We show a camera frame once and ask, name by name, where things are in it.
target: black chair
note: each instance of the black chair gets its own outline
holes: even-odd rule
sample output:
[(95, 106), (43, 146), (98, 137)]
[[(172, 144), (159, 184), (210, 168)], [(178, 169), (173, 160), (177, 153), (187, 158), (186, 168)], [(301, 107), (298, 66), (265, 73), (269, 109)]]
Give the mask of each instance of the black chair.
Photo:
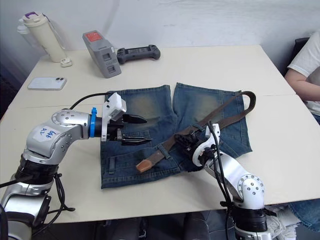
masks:
[(308, 42), (309, 37), (303, 37), (303, 38), (298, 38), (296, 40), (294, 40), (295, 44), (291, 53), (291, 57), (289, 59), (289, 62), (287, 64), (287, 66), (292, 62), (292, 60), (297, 56), (297, 54), (300, 52), (300, 50), (304, 47), (304, 45)]

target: gray device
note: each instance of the gray device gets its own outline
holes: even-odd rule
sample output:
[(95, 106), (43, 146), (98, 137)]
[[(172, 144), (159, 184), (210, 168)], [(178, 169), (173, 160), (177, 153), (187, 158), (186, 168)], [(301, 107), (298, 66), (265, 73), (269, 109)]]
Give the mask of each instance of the gray device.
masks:
[(121, 73), (114, 47), (97, 30), (84, 33), (82, 38), (92, 59), (105, 78), (112, 78)]

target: red label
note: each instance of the red label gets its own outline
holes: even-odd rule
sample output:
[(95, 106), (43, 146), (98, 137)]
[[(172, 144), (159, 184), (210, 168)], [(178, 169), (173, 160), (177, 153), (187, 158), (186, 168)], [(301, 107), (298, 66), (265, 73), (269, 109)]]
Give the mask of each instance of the red label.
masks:
[(102, 39), (102, 37), (96, 31), (87, 33), (85, 36), (89, 39), (90, 42), (94, 42)]

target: brown leather belt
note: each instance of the brown leather belt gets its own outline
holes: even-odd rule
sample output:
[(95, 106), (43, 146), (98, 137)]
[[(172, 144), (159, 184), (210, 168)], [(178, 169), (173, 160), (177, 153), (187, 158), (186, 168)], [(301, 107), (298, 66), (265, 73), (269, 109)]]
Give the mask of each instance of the brown leather belt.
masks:
[[(197, 122), (197, 125), (204, 127), (209, 120), (211, 120), (213, 117), (215, 117), (223, 108), (225, 108), (228, 104), (230, 104), (234, 99), (236, 99), (239, 96), (246, 95), (250, 98), (250, 104), (249, 107), (244, 110), (243, 112), (235, 115), (235, 116), (230, 116), (224, 119), (221, 119), (220, 121), (217, 122), (219, 124), (219, 128), (223, 129), (231, 124), (234, 124), (238, 122), (239, 120), (243, 119), (248, 113), (254, 109), (256, 105), (256, 95), (252, 91), (243, 91), (232, 98), (230, 98), (228, 101), (226, 101), (224, 104), (220, 105), (218, 108), (213, 110), (209, 115), (207, 115), (204, 119), (201, 121)], [(188, 126), (184, 130), (175, 133), (172, 135), (167, 141), (162, 143), (163, 148), (169, 152), (169, 150), (173, 147), (173, 145), (176, 143), (175, 135), (180, 134), (180, 135), (186, 135), (189, 134), (192, 131), (197, 130), (195, 126)], [(154, 152), (151, 156), (149, 156), (147, 159), (142, 160), (138, 165), (136, 165), (136, 169), (140, 172), (143, 173), (149, 169), (151, 169), (155, 164), (160, 162), (164, 158), (164, 154), (161, 152), (161, 150), (157, 150)]]

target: faded denim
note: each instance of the faded denim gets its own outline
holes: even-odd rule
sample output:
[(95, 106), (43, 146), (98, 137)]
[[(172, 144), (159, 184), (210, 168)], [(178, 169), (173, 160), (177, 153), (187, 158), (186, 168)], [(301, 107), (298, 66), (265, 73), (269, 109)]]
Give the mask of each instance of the faded denim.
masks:
[[(312, 115), (320, 125), (320, 116)], [(289, 207), (305, 227), (314, 232), (320, 232), (320, 198), (290, 202)]]
[[(121, 146), (121, 143), (116, 141), (102, 142), (101, 188), (141, 184), (185, 171), (200, 170), (201, 167), (196, 167), (182, 153), (179, 146), (175, 145), (167, 152), (161, 143), (174, 133), (202, 120), (239, 93), (177, 83), (171, 104), (168, 85), (116, 92), (126, 101), (128, 114), (140, 115), (147, 119), (145, 124), (126, 124), (123, 133), (127, 136), (152, 138), (152, 141), (138, 146)], [(243, 110), (243, 99), (237, 97), (212, 121), (217, 122), (222, 118), (237, 115)], [(158, 149), (162, 150), (165, 158), (150, 170), (139, 173), (136, 165)], [(221, 130), (220, 149), (234, 158), (252, 151), (245, 118)]]

